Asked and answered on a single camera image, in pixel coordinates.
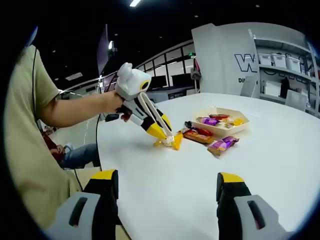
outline white storage box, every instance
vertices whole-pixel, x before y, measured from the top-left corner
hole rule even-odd
[[[259,56],[260,64],[271,66],[271,55],[270,54],[259,53],[258,56]]]
[[[286,56],[281,54],[272,53],[272,60],[274,65],[279,68],[287,68],[286,65]]]
[[[292,56],[287,56],[286,59],[286,64],[288,66],[288,69],[301,73],[301,69],[300,69],[300,60],[296,59]]]
[[[276,81],[266,81],[264,93],[266,95],[279,97],[281,91],[281,83]]]
[[[210,114],[227,114],[235,119],[242,119],[244,123],[239,126],[227,128],[225,127],[225,124],[223,122],[218,123],[216,126],[211,126],[196,121],[198,117],[209,117]],[[233,134],[246,129],[249,126],[250,122],[242,112],[221,107],[210,107],[204,110],[200,110],[193,115],[191,121],[193,127],[208,130],[209,132],[213,133],[213,135],[221,137],[232,136]]]

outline shelving unit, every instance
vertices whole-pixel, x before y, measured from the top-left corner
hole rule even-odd
[[[272,39],[272,38],[265,38],[265,37],[256,37],[255,35],[252,34],[251,30],[249,30],[249,33],[252,37],[253,44],[254,44],[254,49],[255,49],[255,56],[257,59],[257,65],[258,65],[258,81],[260,84],[262,84],[261,78],[260,78],[260,70],[270,70],[274,72],[282,72],[284,74],[288,74],[293,77],[297,77],[300,80],[304,80],[306,84],[312,84],[313,86],[315,85],[315,90],[316,90],[316,96],[315,96],[315,108],[311,107],[306,107],[306,111],[309,113],[312,113],[312,115],[320,118],[320,112],[319,112],[319,104],[320,104],[320,82],[319,82],[319,76],[318,76],[318,67],[317,63],[320,63],[320,59],[316,59],[314,53],[312,52],[312,48],[310,44],[308,43],[308,48],[305,48],[303,46],[299,46],[297,44],[283,41],[283,40],[278,40],[278,39]],[[265,48],[265,49],[273,49],[273,50],[282,50],[286,51],[292,54],[296,54],[298,56],[301,56],[305,59],[308,59],[312,61],[313,67],[314,67],[314,72],[315,72],[315,77],[308,76],[306,74],[296,72],[287,68],[283,67],[278,67],[278,66],[270,66],[270,65],[263,65],[259,64],[258,60],[258,50],[257,48]],[[308,88],[308,95],[310,96],[310,86]],[[260,92],[260,98],[262,99],[267,99],[270,101],[276,101],[278,103],[284,104],[286,102],[286,99],[280,96],[273,96],[273,95],[268,95],[265,94],[264,92]]]
[[[284,67],[269,66],[269,65],[263,65],[263,64],[259,64],[259,67],[261,69],[269,69],[269,70],[273,70],[273,71],[285,72],[285,73],[287,73],[289,75],[292,75],[294,77],[303,78],[303,79],[305,79],[307,81],[311,81],[311,82],[314,82],[314,83],[317,82],[315,77],[311,77],[311,76],[305,75],[303,73],[299,73],[297,71],[292,71],[292,70],[284,68]]]

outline purple snack wrapper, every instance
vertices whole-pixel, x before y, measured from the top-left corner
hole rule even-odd
[[[202,124],[207,124],[207,125],[211,125],[211,126],[215,126],[218,123],[220,123],[219,120],[211,118],[211,117],[198,117],[196,120]]]
[[[239,138],[234,136],[227,136],[208,147],[208,150],[214,154],[222,154],[225,150],[232,147],[235,143],[239,141]]]

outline white table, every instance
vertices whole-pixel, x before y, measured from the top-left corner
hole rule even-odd
[[[200,93],[157,104],[178,131],[194,112],[223,107],[243,112],[249,129],[220,158],[183,139],[179,151],[121,120],[100,122],[103,170],[119,173],[119,218],[133,240],[217,240],[217,173],[237,174],[251,194],[279,214],[287,231],[308,215],[320,189],[320,120],[274,102]]]

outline dark ceiling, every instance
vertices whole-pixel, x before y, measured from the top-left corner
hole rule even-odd
[[[101,23],[38,25],[34,45],[59,89],[98,77],[96,52],[105,22],[108,23],[108,38],[114,41],[117,52],[109,57],[103,75],[118,70],[124,62],[136,66],[165,49],[190,40],[191,29],[208,23],[218,26],[266,22],[305,32],[304,20],[296,18],[298,8],[288,9],[271,1],[141,0],[137,7],[129,7],[131,2],[95,2],[94,10],[105,16]],[[65,79],[78,72],[83,76],[71,81]]]

